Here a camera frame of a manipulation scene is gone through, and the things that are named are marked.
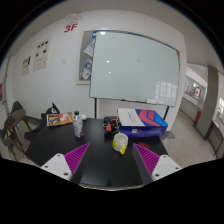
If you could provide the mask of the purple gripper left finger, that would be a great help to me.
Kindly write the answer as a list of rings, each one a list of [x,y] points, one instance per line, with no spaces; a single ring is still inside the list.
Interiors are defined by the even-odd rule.
[[[89,143],[79,146],[65,155],[55,154],[41,168],[56,176],[70,181],[72,176],[77,172],[80,164],[88,150]]]

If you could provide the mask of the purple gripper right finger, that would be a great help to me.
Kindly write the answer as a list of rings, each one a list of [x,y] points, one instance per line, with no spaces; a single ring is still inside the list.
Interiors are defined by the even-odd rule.
[[[139,144],[133,144],[132,153],[143,182],[153,182],[181,170],[168,155],[159,156]]]

